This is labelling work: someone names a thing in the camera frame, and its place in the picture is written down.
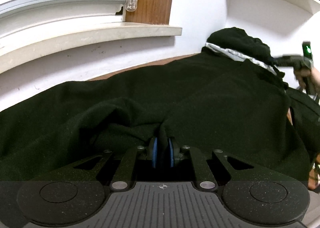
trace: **black fabric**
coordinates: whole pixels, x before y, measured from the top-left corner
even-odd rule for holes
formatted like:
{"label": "black fabric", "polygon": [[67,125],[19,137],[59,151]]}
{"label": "black fabric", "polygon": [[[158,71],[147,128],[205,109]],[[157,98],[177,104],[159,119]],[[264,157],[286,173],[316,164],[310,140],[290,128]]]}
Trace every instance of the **black fabric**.
{"label": "black fabric", "polygon": [[[249,36],[244,42],[255,45],[233,46],[243,32],[233,31],[221,36],[229,39],[225,48],[268,55],[268,47]],[[106,80],[66,82],[0,112],[0,179],[28,180],[104,149],[122,154],[158,136],[160,159],[166,138],[175,137],[206,157],[222,149],[307,181],[308,152],[318,148],[290,124],[290,105],[281,78],[206,48]]]}
{"label": "black fabric", "polygon": [[236,27],[221,29],[212,33],[207,42],[224,49],[236,50],[268,65],[273,65],[269,46],[258,38],[248,36],[243,29]]}
{"label": "black fabric", "polygon": [[294,127],[304,141],[313,164],[320,152],[320,106],[299,90],[289,88],[286,93],[291,100]]}

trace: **screw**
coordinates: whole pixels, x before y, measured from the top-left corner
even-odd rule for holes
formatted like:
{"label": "screw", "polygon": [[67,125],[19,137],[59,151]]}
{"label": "screw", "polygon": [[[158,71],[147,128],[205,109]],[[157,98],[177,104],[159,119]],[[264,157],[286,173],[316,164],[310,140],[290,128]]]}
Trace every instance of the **screw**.
{"label": "screw", "polygon": [[114,189],[125,189],[127,186],[128,184],[124,181],[117,181],[112,184]]}
{"label": "screw", "polygon": [[211,181],[203,181],[200,183],[200,187],[202,187],[204,189],[212,189],[215,186],[216,186],[216,184]]}
{"label": "screw", "polygon": [[182,146],[180,151],[183,153],[183,154],[186,154],[188,155],[190,153],[190,146]]}
{"label": "screw", "polygon": [[137,146],[137,150],[138,150],[137,153],[139,155],[141,155],[141,154],[145,153],[146,147],[145,146]]}

